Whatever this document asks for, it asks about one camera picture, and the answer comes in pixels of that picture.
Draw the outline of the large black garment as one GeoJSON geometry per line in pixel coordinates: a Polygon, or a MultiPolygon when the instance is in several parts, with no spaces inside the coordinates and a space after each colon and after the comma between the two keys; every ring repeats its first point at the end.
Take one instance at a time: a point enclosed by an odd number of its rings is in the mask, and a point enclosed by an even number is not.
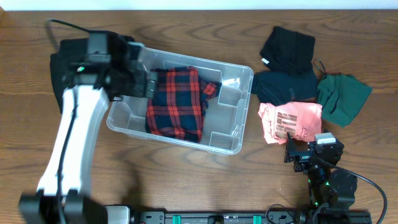
{"type": "Polygon", "coordinates": [[[127,43],[133,40],[108,31],[92,32],[85,39],[62,40],[58,52],[50,56],[50,76],[58,107],[63,109],[63,92],[76,85],[104,89],[110,99],[111,78],[126,69],[127,43]]]}

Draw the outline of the red navy plaid shirt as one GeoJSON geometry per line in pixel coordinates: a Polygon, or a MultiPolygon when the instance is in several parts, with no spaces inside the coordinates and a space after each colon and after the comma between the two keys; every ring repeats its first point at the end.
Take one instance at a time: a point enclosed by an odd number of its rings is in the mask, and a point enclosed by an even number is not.
{"type": "Polygon", "coordinates": [[[221,83],[200,78],[195,67],[154,71],[158,82],[154,97],[147,101],[146,132],[199,143],[208,101],[218,97],[221,83]]]}

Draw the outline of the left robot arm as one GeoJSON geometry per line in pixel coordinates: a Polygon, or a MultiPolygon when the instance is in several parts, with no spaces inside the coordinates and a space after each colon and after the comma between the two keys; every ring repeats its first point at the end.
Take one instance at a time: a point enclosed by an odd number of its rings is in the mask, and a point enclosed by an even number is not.
{"type": "Polygon", "coordinates": [[[36,193],[20,197],[27,223],[139,222],[127,205],[102,205],[90,193],[98,132],[110,102],[154,95],[157,74],[144,65],[144,51],[132,37],[105,30],[61,41],[50,70],[62,118],[36,193]]]}

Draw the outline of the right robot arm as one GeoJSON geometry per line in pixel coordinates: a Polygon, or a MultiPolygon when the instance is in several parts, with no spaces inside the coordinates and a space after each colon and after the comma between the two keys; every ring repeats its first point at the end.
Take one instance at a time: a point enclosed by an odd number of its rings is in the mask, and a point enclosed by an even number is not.
{"type": "Polygon", "coordinates": [[[308,177],[313,208],[325,205],[326,208],[347,210],[354,204],[358,180],[354,175],[336,168],[343,149],[344,144],[332,133],[316,134],[305,151],[296,150],[291,135],[287,135],[284,162],[293,162],[294,171],[308,177]]]}

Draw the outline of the pink printed t-shirt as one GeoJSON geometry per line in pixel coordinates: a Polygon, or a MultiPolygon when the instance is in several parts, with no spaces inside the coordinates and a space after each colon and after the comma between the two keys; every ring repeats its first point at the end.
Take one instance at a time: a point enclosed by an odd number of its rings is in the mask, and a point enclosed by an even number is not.
{"type": "Polygon", "coordinates": [[[322,132],[322,105],[317,103],[289,102],[280,106],[261,103],[258,115],[268,144],[284,144],[287,136],[310,142],[322,132]]]}

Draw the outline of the dark teal folded garment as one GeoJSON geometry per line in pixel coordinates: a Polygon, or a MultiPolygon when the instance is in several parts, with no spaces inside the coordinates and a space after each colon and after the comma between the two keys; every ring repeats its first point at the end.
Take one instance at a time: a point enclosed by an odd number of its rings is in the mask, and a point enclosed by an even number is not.
{"type": "Polygon", "coordinates": [[[268,70],[254,75],[251,93],[261,103],[280,106],[291,101],[314,100],[317,96],[317,85],[318,80],[313,70],[299,76],[268,70]]]}

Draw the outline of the green folded garment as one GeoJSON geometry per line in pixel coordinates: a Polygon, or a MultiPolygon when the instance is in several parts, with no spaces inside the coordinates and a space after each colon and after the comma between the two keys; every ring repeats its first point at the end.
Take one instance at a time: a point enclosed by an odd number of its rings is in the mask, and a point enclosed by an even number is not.
{"type": "Polygon", "coordinates": [[[317,91],[317,103],[322,105],[322,119],[342,128],[357,117],[372,88],[353,75],[324,74],[317,91]]]}

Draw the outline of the clear plastic storage bin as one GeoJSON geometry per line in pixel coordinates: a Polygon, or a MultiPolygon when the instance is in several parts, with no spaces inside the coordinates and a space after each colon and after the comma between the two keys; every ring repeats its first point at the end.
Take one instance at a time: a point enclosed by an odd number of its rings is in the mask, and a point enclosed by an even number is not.
{"type": "Polygon", "coordinates": [[[130,137],[167,142],[215,154],[234,155],[243,145],[244,129],[254,72],[250,67],[146,48],[140,57],[146,68],[169,69],[193,66],[200,78],[220,82],[220,93],[209,100],[203,137],[199,143],[146,132],[147,99],[125,96],[109,111],[108,128],[130,137]]]}

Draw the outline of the small black folded garment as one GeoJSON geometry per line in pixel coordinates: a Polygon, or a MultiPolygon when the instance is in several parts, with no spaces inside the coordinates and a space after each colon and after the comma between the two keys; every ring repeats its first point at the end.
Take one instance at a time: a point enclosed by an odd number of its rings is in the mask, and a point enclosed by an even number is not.
{"type": "Polygon", "coordinates": [[[313,68],[315,41],[311,35],[274,26],[259,54],[270,70],[302,75],[313,68]]]}

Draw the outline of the black mounting rail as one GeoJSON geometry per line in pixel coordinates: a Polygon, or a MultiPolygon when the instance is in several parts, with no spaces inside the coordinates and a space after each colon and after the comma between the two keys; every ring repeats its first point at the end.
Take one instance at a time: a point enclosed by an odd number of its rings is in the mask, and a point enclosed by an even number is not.
{"type": "Polygon", "coordinates": [[[299,211],[269,208],[265,212],[137,212],[127,205],[107,205],[108,223],[124,224],[371,224],[368,212],[330,210],[326,208],[299,211]]]}

